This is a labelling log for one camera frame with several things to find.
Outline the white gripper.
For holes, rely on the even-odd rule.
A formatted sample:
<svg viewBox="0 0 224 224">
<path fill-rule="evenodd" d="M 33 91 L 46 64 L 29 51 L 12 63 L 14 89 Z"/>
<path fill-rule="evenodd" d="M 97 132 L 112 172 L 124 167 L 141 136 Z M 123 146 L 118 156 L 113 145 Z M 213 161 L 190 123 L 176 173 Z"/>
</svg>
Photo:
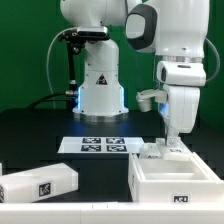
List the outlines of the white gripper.
<svg viewBox="0 0 224 224">
<path fill-rule="evenodd" d="M 164 103 L 159 104 L 159 113 L 166 127 L 166 145 L 178 147 L 179 133 L 190 133 L 194 127 L 200 99 L 198 87 L 164 85 L 167 93 Z"/>
</svg>

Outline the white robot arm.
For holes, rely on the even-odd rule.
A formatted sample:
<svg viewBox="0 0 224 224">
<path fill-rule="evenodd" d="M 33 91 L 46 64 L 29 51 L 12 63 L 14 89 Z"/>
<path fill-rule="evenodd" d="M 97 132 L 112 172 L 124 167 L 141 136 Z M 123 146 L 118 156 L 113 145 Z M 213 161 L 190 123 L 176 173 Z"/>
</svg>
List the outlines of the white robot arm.
<svg viewBox="0 0 224 224">
<path fill-rule="evenodd" d="M 165 123 L 164 144 L 179 146 L 179 135 L 194 126 L 199 88 L 206 82 L 202 60 L 209 0 L 61 0 L 60 8 L 73 25 L 64 33 L 69 54 L 85 51 L 74 115 L 108 121 L 128 113 L 118 82 L 119 48 L 107 31 L 109 25 L 123 25 L 132 49 L 158 57 L 159 86 L 138 93 L 139 106 L 149 111 L 154 98 Z"/>
</svg>

